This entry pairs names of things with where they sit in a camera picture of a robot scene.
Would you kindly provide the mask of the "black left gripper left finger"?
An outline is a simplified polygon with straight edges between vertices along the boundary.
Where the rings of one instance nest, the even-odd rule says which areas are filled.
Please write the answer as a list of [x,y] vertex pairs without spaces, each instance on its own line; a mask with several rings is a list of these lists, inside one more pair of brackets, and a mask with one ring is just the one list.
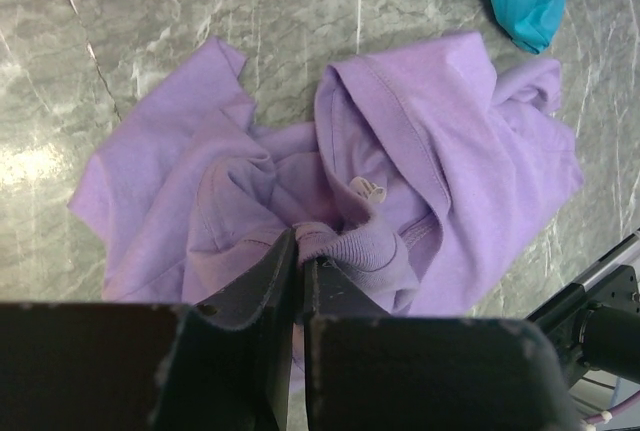
[[295,237],[195,304],[5,302],[5,430],[283,430]]

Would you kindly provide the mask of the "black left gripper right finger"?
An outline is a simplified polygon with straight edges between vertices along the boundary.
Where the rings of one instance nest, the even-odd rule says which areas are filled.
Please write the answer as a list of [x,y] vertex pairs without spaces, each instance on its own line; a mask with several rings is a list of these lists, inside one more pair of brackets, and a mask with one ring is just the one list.
[[526,320],[394,317],[335,264],[304,267],[313,430],[577,430],[557,354]]

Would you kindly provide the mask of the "purple t-shirt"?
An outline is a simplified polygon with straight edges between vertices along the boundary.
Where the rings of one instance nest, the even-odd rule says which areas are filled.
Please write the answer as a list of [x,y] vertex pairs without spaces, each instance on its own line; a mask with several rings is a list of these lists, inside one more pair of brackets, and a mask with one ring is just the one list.
[[328,65],[314,118],[257,125],[245,56],[210,39],[89,158],[71,212],[102,295],[200,302],[293,230],[394,315],[466,313],[580,189],[561,66],[493,66],[458,32]]

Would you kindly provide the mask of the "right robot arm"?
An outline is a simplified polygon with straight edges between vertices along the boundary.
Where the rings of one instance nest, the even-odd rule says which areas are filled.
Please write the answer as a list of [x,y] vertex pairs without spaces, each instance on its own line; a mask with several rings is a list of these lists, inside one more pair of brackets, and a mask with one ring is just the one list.
[[639,382],[639,232],[634,231],[528,316],[552,343],[565,380],[589,371]]

